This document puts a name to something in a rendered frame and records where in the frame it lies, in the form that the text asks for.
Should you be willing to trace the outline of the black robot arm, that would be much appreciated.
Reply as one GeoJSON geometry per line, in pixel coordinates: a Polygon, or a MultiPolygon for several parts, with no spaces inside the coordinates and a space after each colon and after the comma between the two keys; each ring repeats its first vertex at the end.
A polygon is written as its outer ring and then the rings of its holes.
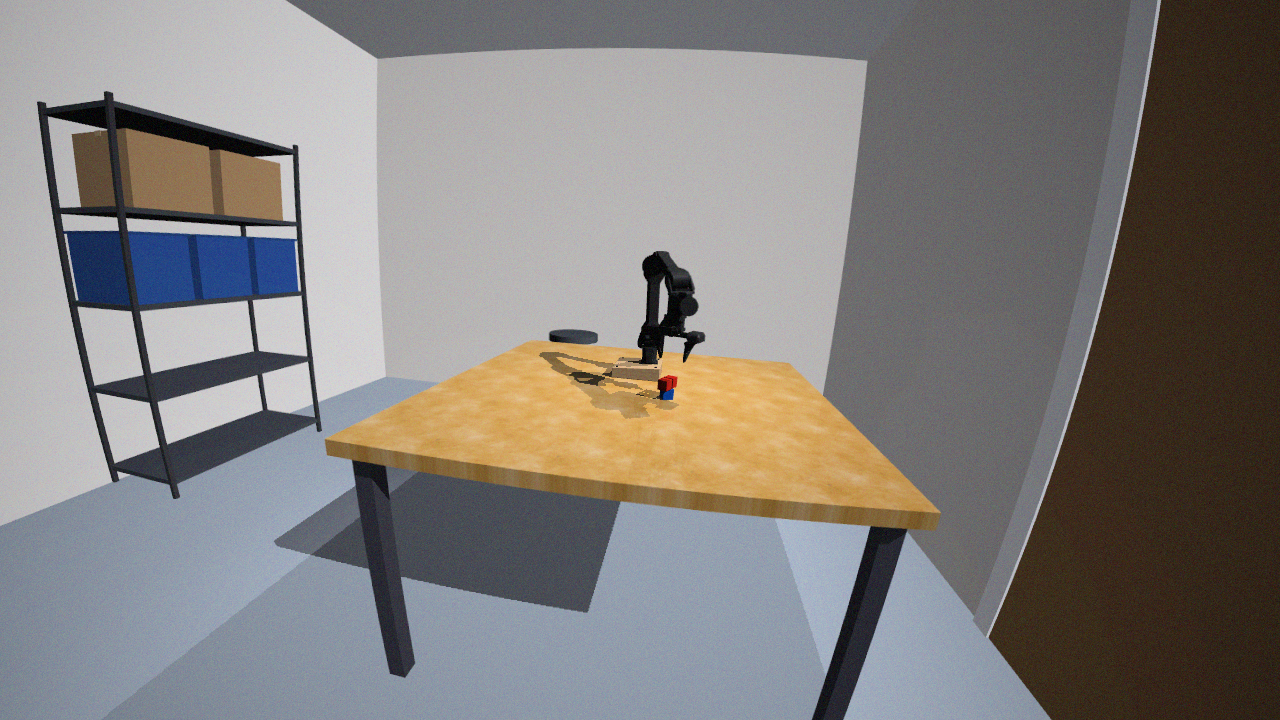
{"type": "Polygon", "coordinates": [[[687,270],[676,265],[669,258],[669,252],[657,251],[645,258],[643,274],[646,278],[646,322],[641,327],[637,347],[643,348],[641,364],[658,364],[657,345],[649,338],[649,334],[644,334],[646,325],[659,325],[659,334],[669,337],[684,331],[684,322],[676,319],[678,315],[669,318],[669,314],[666,314],[660,324],[658,323],[660,281],[666,277],[666,288],[669,295],[667,311],[692,316],[698,313],[699,304],[692,297],[695,293],[692,277],[687,270]]]}

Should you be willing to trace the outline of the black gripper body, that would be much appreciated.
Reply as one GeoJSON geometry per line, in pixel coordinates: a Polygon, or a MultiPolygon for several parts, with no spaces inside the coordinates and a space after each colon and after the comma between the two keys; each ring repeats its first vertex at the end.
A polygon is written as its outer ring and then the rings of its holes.
{"type": "MultiPolygon", "coordinates": [[[[676,316],[676,319],[680,320],[680,322],[684,322],[684,325],[685,325],[685,318],[687,318],[687,316],[685,316],[684,314],[669,313],[669,311],[667,311],[667,314],[669,314],[669,318],[675,318],[675,315],[678,315],[678,316],[676,316]]],[[[686,328],[684,328],[684,331],[685,329],[686,328]]],[[[684,332],[684,331],[682,331],[682,333],[676,333],[675,337],[686,338],[687,342],[690,342],[690,343],[701,343],[701,342],[705,341],[705,333],[704,332],[691,331],[691,332],[687,333],[687,332],[684,332]]],[[[659,325],[646,325],[644,334],[649,334],[652,337],[660,337],[660,334],[659,334],[659,325]]]]}

